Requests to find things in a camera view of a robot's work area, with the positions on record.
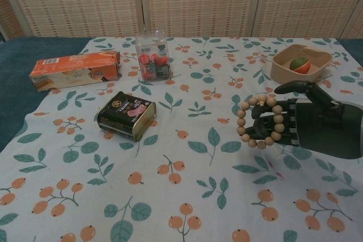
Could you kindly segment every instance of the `green leaf print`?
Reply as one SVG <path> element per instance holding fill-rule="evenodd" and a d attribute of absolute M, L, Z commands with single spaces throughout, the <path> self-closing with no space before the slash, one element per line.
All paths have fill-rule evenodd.
<path fill-rule="evenodd" d="M 99 145 L 96 142 L 87 142 L 85 144 L 82 145 L 81 147 L 81 152 L 83 154 L 89 154 L 89 153 L 93 153 L 96 150 L 98 150 Z"/>
<path fill-rule="evenodd" d="M 46 168 L 46 166 L 45 165 L 35 165 L 33 167 L 25 167 L 25 168 L 19 169 L 19 171 L 23 172 L 23 173 L 28 173 L 28 172 L 37 171 L 37 170 L 40 170 L 43 168 Z"/>
<path fill-rule="evenodd" d="M 35 161 L 33 156 L 27 154 L 14 155 L 14 159 L 23 163 L 29 163 Z"/>
<path fill-rule="evenodd" d="M 291 155 L 286 155 L 284 157 L 284 163 L 288 168 L 290 168 L 292 170 L 301 168 L 300 163 L 294 157 L 292 157 Z"/>
<path fill-rule="evenodd" d="M 297 232 L 293 230 L 286 230 L 284 232 L 284 242 L 296 242 Z"/>
<path fill-rule="evenodd" d="M 272 176 L 272 175 L 265 175 L 257 180 L 254 180 L 253 183 L 254 184 L 265 184 L 266 182 L 269 182 L 269 181 L 274 181 L 276 180 L 277 177 L 276 176 Z"/>
<path fill-rule="evenodd" d="M 233 166 L 234 169 L 241 171 L 243 173 L 257 173 L 260 172 L 260 169 L 258 169 L 257 167 L 253 167 L 251 165 L 235 165 Z"/>
<path fill-rule="evenodd" d="M 22 128 L 18 131 L 18 133 L 15 135 L 15 137 L 18 137 L 20 135 L 22 135 L 23 133 L 25 133 L 28 129 L 28 123 L 26 122 L 26 120 L 24 120 L 24 124 L 22 126 Z"/>
<path fill-rule="evenodd" d="M 229 187 L 229 184 L 228 184 L 227 179 L 223 178 L 220 183 L 220 188 L 221 188 L 222 193 L 224 193 L 228 189 L 228 187 Z"/>
<path fill-rule="evenodd" d="M 352 184 L 351 184 L 352 183 L 352 176 L 350 174 L 346 173 L 346 171 L 343 171 L 344 179 L 342 179 L 337 174 L 334 173 L 335 166 L 333 164 L 331 164 L 331 163 L 327 164 L 326 162 L 324 162 L 323 160 L 320 160 L 318 158 L 315 158 L 315 161 L 318 164 L 318 166 L 320 166 L 323 170 L 326 170 L 331 174 L 329 176 L 322 176 L 323 181 L 326 181 L 326 182 L 341 181 L 345 185 L 350 187 L 350 189 L 343 188 L 343 189 L 337 190 L 335 192 L 337 195 L 343 196 L 343 197 L 351 197 L 351 196 L 353 196 L 354 194 L 356 194 L 358 192 L 358 189 L 353 187 Z"/>
<path fill-rule="evenodd" d="M 111 229 L 110 238 L 111 242 L 127 242 L 129 241 L 133 226 L 127 220 L 120 220 L 116 222 Z"/>
<path fill-rule="evenodd" d="M 119 209 L 117 208 L 116 205 L 109 204 L 105 207 L 103 213 L 106 218 L 113 218 L 117 214 L 118 211 L 119 211 Z"/>
<path fill-rule="evenodd" d="M 197 180 L 197 184 L 203 186 L 203 187 L 208 187 L 207 184 L 201 180 Z"/>
<path fill-rule="evenodd" d="M 202 198 L 208 198 L 208 197 L 210 197 L 213 194 L 213 192 L 214 192 L 213 190 L 205 192 L 202 195 Z"/>
<path fill-rule="evenodd" d="M 208 141 L 213 146 L 216 147 L 220 143 L 221 137 L 215 130 L 215 128 L 211 128 L 208 133 Z"/>
<path fill-rule="evenodd" d="M 150 146 L 156 143 L 156 141 L 158 140 L 158 136 L 157 135 L 152 135 L 147 137 L 144 141 L 143 141 L 143 145 L 144 146 Z"/>
<path fill-rule="evenodd" d="M 267 163 L 265 161 L 265 159 L 263 159 L 262 157 L 260 156 L 255 156 L 255 161 L 256 163 L 261 166 L 262 168 L 268 170 L 268 166 L 267 166 Z"/>
<path fill-rule="evenodd" d="M 87 183 L 91 184 L 91 185 L 100 185 L 100 184 L 104 184 L 105 181 L 95 178 L 95 179 L 92 179 L 92 180 L 88 181 Z"/>
<path fill-rule="evenodd" d="M 78 157 L 79 157 L 78 151 L 75 151 L 75 150 L 66 151 L 63 154 L 63 162 L 72 163 L 72 162 L 76 161 L 78 159 Z"/>
<path fill-rule="evenodd" d="M 30 133 L 24 135 L 18 139 L 18 143 L 27 144 L 37 140 L 41 136 L 41 133 Z"/>
<path fill-rule="evenodd" d="M 188 141 L 188 146 L 195 152 L 198 153 L 207 153 L 208 149 L 206 148 L 206 145 L 204 145 L 201 142 L 193 142 L 193 141 Z"/>
<path fill-rule="evenodd" d="M 131 217 L 135 221 L 143 221 L 149 218 L 151 207 L 146 203 L 139 202 L 131 209 Z"/>
<path fill-rule="evenodd" d="M 217 187 L 217 182 L 214 178 L 209 177 L 209 184 L 210 186 L 213 188 L 213 190 L 215 190 L 215 188 Z"/>
<path fill-rule="evenodd" d="M 6 238 L 6 231 L 4 231 L 3 229 L 0 229 L 0 242 L 6 242 L 7 238 Z"/>
<path fill-rule="evenodd" d="M 226 206 L 227 204 L 227 198 L 224 194 L 220 194 L 217 198 L 217 205 L 218 208 L 223 210 L 223 208 Z"/>
<path fill-rule="evenodd" d="M 123 149 L 123 150 L 128 150 L 130 148 L 133 148 L 134 147 L 134 144 L 131 144 L 131 143 L 121 143 L 120 144 L 120 147 Z"/>
<path fill-rule="evenodd" d="M 4 215 L 2 218 L 0 218 L 0 226 L 9 224 L 17 216 L 18 216 L 18 214 L 16 214 L 16 213 L 10 213 L 10 214 Z"/>
<path fill-rule="evenodd" d="M 238 151 L 240 149 L 240 147 L 241 147 L 241 143 L 240 142 L 231 141 L 231 142 L 224 143 L 221 146 L 221 151 L 222 152 L 232 153 L 232 152 Z"/>

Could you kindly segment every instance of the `beige bowl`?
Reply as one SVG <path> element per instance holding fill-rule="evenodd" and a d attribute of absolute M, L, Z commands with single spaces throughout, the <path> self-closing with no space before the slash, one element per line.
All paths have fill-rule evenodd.
<path fill-rule="evenodd" d="M 290 70 L 290 63 L 297 57 L 305 57 L 310 61 L 310 70 L 307 74 L 300 74 Z M 332 61 L 328 52 L 306 45 L 291 45 L 274 56 L 271 67 L 271 78 L 278 83 L 292 80 L 308 80 L 313 82 L 320 77 L 324 68 Z"/>

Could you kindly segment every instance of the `can label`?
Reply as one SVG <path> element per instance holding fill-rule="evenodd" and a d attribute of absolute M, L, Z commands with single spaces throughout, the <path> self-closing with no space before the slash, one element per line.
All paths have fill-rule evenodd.
<path fill-rule="evenodd" d="M 139 139 L 156 115 L 155 103 L 119 92 L 98 113 L 102 129 Z"/>

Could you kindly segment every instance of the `clear plastic container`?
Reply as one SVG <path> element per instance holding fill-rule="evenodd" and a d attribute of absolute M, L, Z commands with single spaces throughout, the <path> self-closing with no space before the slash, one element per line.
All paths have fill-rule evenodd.
<path fill-rule="evenodd" d="M 168 45 L 163 31 L 137 34 L 135 47 L 144 80 L 170 78 Z"/>

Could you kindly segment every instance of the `woven room divider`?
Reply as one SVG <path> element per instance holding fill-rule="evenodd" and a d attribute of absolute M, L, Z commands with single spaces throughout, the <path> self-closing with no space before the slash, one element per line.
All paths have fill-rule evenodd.
<path fill-rule="evenodd" d="M 358 0 L 259 0 L 252 36 L 340 37 Z"/>
<path fill-rule="evenodd" d="M 0 29 L 5 39 L 24 36 L 24 32 L 18 22 L 9 0 L 0 0 Z"/>
<path fill-rule="evenodd" d="M 363 38 L 363 0 L 359 0 L 342 38 Z"/>
<path fill-rule="evenodd" d="M 143 25 L 141 0 L 17 1 L 36 36 L 125 36 Z"/>
<path fill-rule="evenodd" d="M 143 0 L 146 28 L 170 36 L 249 36 L 257 0 Z"/>

